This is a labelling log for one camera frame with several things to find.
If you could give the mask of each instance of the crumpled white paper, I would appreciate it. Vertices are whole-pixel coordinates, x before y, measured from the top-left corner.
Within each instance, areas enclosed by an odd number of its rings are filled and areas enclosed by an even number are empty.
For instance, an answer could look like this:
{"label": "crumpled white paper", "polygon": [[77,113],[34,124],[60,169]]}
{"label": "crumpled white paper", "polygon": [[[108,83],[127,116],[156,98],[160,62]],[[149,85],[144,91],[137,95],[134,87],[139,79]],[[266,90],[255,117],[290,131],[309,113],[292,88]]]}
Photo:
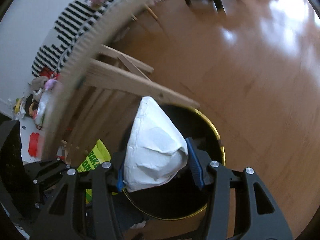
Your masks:
{"label": "crumpled white paper", "polygon": [[187,143],[151,97],[143,97],[124,160],[124,183],[133,192],[169,182],[188,161]]}

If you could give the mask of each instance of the silver bolt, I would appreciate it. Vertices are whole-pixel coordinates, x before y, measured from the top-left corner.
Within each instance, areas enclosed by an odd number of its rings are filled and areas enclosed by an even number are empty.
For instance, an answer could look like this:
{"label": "silver bolt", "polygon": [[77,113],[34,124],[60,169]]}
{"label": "silver bolt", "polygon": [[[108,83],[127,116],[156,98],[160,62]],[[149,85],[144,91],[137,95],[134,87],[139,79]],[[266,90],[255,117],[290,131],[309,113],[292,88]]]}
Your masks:
{"label": "silver bolt", "polygon": [[248,173],[248,174],[253,174],[254,170],[253,170],[253,168],[248,167],[248,168],[245,169],[245,172]]}
{"label": "silver bolt", "polygon": [[104,162],[102,164],[102,167],[105,168],[105,169],[109,169],[111,167],[111,163],[110,162]]}
{"label": "silver bolt", "polygon": [[67,171],[68,175],[75,175],[76,174],[76,170],[75,169],[70,169]]}
{"label": "silver bolt", "polygon": [[210,162],[210,166],[211,166],[211,167],[218,168],[219,165],[220,165],[220,164],[219,164],[217,161],[211,161],[211,162]]}

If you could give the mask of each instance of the gold rim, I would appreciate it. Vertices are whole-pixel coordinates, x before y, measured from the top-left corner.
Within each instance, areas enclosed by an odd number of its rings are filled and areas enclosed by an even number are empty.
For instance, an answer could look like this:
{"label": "gold rim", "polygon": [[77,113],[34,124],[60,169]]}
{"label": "gold rim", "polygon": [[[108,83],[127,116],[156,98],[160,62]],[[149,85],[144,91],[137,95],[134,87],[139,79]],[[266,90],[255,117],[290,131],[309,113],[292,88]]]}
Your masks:
{"label": "gold rim", "polygon": [[[198,114],[212,129],[213,133],[215,134],[216,138],[220,141],[221,140],[221,137],[217,131],[217,129],[215,128],[215,126],[213,125],[213,123],[204,115],[202,114],[199,110],[193,108],[193,107],[188,107],[188,106],[179,106],[179,107],[183,107],[183,108],[186,108],[186,109],[189,109],[190,111]],[[225,156],[225,152],[224,152],[224,147],[223,145],[220,145],[220,151],[221,151],[221,154],[222,154],[222,164],[223,166],[226,165],[226,156]],[[204,205],[202,208],[200,208],[198,211],[188,215],[188,216],[185,216],[185,217],[181,217],[181,218],[173,218],[173,219],[164,219],[164,218],[159,218],[159,217],[156,217],[156,216],[153,216],[153,215],[150,215],[148,214],[147,212],[141,210],[130,198],[129,196],[129,193],[126,189],[123,190],[123,193],[127,196],[127,198],[129,199],[129,201],[132,203],[132,205],[134,205],[137,209],[139,209],[141,212],[145,213],[146,215],[148,215],[149,217],[153,217],[155,219],[159,219],[159,220],[165,220],[165,221],[176,221],[176,220],[182,220],[182,219],[185,219],[185,218],[189,218],[189,217],[193,217],[197,214],[199,214],[200,212],[202,212],[203,210],[206,209],[207,207],[207,204]]]}

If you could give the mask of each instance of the brown floor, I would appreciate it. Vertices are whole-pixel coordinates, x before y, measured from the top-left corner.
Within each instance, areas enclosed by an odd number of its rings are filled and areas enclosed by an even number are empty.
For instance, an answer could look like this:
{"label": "brown floor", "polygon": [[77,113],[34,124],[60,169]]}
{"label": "brown floor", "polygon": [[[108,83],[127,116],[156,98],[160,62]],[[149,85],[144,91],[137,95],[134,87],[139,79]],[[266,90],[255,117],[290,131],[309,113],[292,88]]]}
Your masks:
{"label": "brown floor", "polygon": [[[154,67],[151,79],[201,104],[225,145],[227,167],[251,166],[293,236],[320,205],[320,20],[307,0],[165,0],[114,47]],[[152,221],[145,239],[195,229]]]}

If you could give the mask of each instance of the black and white striped fabric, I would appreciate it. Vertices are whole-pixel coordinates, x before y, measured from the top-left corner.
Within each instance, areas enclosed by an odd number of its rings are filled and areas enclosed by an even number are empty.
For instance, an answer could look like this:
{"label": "black and white striped fabric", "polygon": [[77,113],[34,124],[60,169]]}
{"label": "black and white striped fabric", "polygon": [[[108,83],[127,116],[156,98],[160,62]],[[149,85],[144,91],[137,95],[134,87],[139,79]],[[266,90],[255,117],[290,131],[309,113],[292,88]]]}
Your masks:
{"label": "black and white striped fabric", "polygon": [[55,21],[32,64],[32,74],[38,77],[47,68],[59,73],[68,60],[77,40],[96,23],[116,0],[107,0],[98,10],[89,6],[89,0],[74,0]]}

